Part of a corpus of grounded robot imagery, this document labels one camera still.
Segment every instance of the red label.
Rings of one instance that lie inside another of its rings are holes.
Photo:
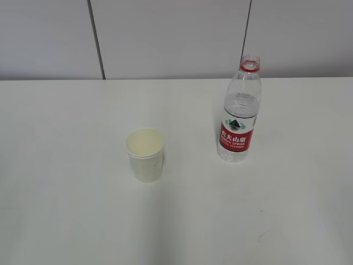
[[[246,132],[245,134],[235,134],[227,130],[222,123],[220,143],[225,149],[232,152],[243,152],[249,148],[252,134],[253,130]]]

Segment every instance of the plastic water bottle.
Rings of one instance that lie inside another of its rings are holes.
[[[248,153],[261,101],[260,59],[245,55],[228,86],[217,152],[228,162],[240,162]]]

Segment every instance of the green logo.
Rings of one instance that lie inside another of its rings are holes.
[[[246,128],[246,126],[240,122],[237,122],[237,120],[231,120],[228,119],[226,120],[226,124],[229,125],[229,127],[232,129],[232,131],[239,131],[239,130],[244,130]]]

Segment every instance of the bottle label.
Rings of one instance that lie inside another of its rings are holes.
[[[222,120],[220,144],[232,152],[243,152],[249,148],[256,117],[238,118],[225,111]]]

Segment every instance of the white wall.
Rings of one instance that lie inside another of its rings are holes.
[[[222,78],[249,0],[92,0],[107,78]],[[352,0],[253,0],[262,77],[353,76]],[[0,80],[101,79],[87,0],[2,0]]]
[[[107,78],[230,77],[248,1],[92,0]]]
[[[1,0],[0,80],[101,78],[85,0]]]
[[[352,0],[253,0],[245,53],[263,77],[353,76]]]

